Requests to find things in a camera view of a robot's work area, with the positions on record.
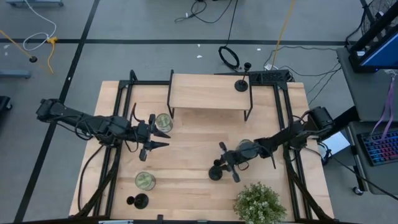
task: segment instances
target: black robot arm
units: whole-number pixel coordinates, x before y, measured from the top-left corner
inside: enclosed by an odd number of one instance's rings
[[[154,114],[149,116],[148,124],[139,120],[137,126],[131,126],[131,121],[121,116],[88,115],[68,108],[55,99],[42,100],[36,114],[37,119],[43,122],[58,121],[73,126],[79,138],[89,140],[94,136],[100,144],[105,146],[115,146],[115,144],[120,144],[121,140],[142,143],[143,147],[139,154],[141,161],[146,160],[148,151],[169,145],[150,140],[151,134],[170,138],[156,128]]]
[[[303,118],[306,115],[308,115],[307,122],[304,122]],[[232,172],[234,181],[239,182],[240,178],[233,168],[234,166],[247,162],[258,155],[263,159],[267,157],[273,159],[272,153],[276,151],[280,145],[287,144],[288,147],[285,147],[283,153],[287,164],[287,175],[297,185],[319,220],[330,220],[330,223],[334,223],[334,220],[325,214],[310,195],[307,188],[301,183],[297,173],[294,171],[289,154],[290,148],[301,149],[305,147],[309,136],[321,136],[331,130],[332,127],[333,120],[327,110],[317,107],[305,112],[299,120],[293,121],[287,128],[272,137],[260,138],[255,139],[254,142],[249,141],[242,143],[234,151],[227,151],[225,144],[221,142],[220,147],[223,149],[223,155],[221,159],[214,161],[214,166],[209,170],[209,177],[212,180],[220,180],[223,175],[223,170],[225,170]]]

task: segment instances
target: black floor stripe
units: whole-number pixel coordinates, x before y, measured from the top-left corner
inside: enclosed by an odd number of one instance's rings
[[[25,39],[13,39],[13,41],[21,44],[24,42]],[[30,44],[41,44],[43,42],[44,39],[30,39],[27,43]],[[0,43],[11,43],[11,41],[9,41],[8,39],[0,39]],[[58,39],[57,40],[57,44],[79,44],[80,43],[80,39]]]
[[[17,43],[23,43],[24,39],[14,39]],[[58,44],[79,44],[80,39],[59,39]],[[38,44],[43,39],[31,39],[29,43]],[[0,43],[10,43],[7,39],[0,39]],[[126,39],[86,39],[85,44],[225,44],[226,40],[126,40]],[[276,45],[277,40],[230,40],[229,44],[242,45]],[[329,40],[282,40],[281,45],[317,45],[317,46],[343,46],[344,41]]]
[[[76,66],[77,66],[77,63],[78,63],[80,55],[81,55],[81,51],[83,50],[85,40],[87,39],[88,31],[90,30],[91,24],[93,23],[94,15],[97,10],[99,2],[100,2],[100,0],[94,0],[93,6],[90,11],[90,15],[88,16],[88,19],[86,22],[85,29],[81,35],[81,39],[80,39],[79,45],[77,47],[75,56],[72,60],[72,64],[70,65],[67,78],[65,80],[65,83],[63,85],[63,88],[62,88],[62,91],[60,94],[60,101],[62,103],[65,101],[65,98],[67,97],[70,82],[72,81],[73,75],[75,73]],[[17,214],[15,216],[14,222],[22,222],[25,217],[27,207],[29,205],[30,199],[32,197],[33,191],[34,191],[36,183],[37,183],[37,179],[39,178],[40,171],[42,170],[43,163],[44,163],[45,157],[47,155],[47,151],[49,150],[51,139],[55,132],[55,127],[56,127],[56,124],[54,122],[52,122],[47,130],[47,133],[45,134],[43,145],[40,149],[40,153],[39,153],[39,156],[37,157],[32,174],[30,175],[30,179],[29,179],[29,182],[25,189],[24,196],[22,197],[21,203],[19,204],[19,208],[18,208]]]

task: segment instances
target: potted plant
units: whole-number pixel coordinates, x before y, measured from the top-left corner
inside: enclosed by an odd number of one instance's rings
[[[244,186],[237,196],[234,211],[247,224],[280,223],[286,217],[286,209],[280,204],[278,194],[261,184]]]

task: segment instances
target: chair wheel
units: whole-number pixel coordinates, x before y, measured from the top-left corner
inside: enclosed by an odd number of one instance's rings
[[[359,187],[353,187],[353,192],[356,195],[362,196],[363,195],[363,191],[361,189],[359,189]]]

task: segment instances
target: black stand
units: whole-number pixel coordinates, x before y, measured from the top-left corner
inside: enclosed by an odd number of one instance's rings
[[[148,206],[149,198],[146,194],[137,194],[135,198],[133,196],[128,197],[126,202],[128,205],[134,204],[138,209],[144,209]]]
[[[212,166],[209,170],[209,178],[217,181],[223,177],[223,169],[220,166]]]
[[[246,77],[250,68],[251,68],[251,64],[246,62],[244,64],[243,79],[235,82],[235,90],[240,91],[240,92],[244,92],[244,91],[248,90],[249,84],[246,81],[244,81],[244,77]]]
[[[248,87],[249,87],[248,83],[244,80],[238,80],[235,83],[235,90],[238,91],[246,91],[248,90]]]

